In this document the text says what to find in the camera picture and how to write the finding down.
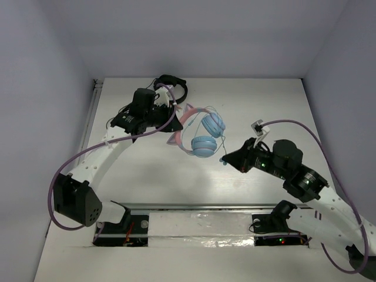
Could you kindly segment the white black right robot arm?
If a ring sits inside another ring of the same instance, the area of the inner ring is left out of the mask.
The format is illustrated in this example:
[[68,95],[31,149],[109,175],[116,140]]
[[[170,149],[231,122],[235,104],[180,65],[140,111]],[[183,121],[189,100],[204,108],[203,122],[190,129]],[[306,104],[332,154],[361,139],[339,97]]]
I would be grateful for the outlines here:
[[253,217],[250,231],[258,235],[300,232],[349,259],[353,270],[375,280],[375,225],[355,216],[351,206],[315,170],[303,165],[303,153],[290,140],[277,140],[272,149],[255,138],[221,158],[241,173],[258,169],[283,181],[283,189],[317,212],[316,217],[287,200],[270,214]]

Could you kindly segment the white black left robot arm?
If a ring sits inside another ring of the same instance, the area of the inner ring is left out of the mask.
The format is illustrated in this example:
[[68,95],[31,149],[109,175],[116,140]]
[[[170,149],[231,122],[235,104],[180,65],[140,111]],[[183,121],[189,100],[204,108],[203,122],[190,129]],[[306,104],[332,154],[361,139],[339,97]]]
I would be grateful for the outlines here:
[[71,228],[58,222],[55,213],[78,223],[77,229],[102,223],[117,231],[127,230],[130,209],[113,200],[102,201],[97,189],[114,162],[137,139],[183,128],[176,116],[178,104],[171,83],[160,82],[154,90],[137,89],[132,102],[110,119],[100,143],[71,157],[54,174],[48,190],[51,220],[67,231]]

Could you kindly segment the black headphones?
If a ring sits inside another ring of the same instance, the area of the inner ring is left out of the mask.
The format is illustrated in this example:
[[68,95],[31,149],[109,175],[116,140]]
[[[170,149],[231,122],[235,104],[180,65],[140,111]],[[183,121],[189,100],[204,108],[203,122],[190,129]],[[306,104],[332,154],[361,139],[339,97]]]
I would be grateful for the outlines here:
[[173,87],[176,87],[177,85],[179,85],[184,90],[184,94],[180,98],[176,99],[176,102],[177,104],[181,104],[186,100],[187,94],[188,94],[186,80],[175,77],[173,75],[164,74],[154,80],[153,89],[158,90],[160,88],[158,84],[161,84],[161,83],[164,85],[170,85]]

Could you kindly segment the silver foil tape strip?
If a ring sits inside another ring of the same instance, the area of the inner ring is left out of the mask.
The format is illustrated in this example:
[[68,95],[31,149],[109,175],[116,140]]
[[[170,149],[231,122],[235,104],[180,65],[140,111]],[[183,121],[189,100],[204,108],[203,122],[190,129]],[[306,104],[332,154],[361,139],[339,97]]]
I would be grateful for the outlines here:
[[150,213],[149,247],[253,247],[250,213],[173,211]]

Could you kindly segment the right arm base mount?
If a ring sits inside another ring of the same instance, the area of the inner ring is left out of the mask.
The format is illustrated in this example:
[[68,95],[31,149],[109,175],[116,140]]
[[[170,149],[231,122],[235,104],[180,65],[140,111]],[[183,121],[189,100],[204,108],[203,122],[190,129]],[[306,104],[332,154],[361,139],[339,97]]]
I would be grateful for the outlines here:
[[309,246],[310,238],[287,225],[295,204],[282,200],[269,214],[252,216],[249,232],[255,235],[255,246]]

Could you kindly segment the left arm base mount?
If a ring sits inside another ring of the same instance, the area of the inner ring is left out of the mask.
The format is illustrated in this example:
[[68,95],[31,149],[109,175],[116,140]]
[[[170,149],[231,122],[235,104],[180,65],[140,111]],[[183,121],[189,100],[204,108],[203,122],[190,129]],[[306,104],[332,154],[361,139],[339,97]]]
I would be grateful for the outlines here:
[[131,209],[112,201],[122,207],[125,213],[119,223],[97,224],[93,245],[96,247],[147,247],[149,214],[132,214]]

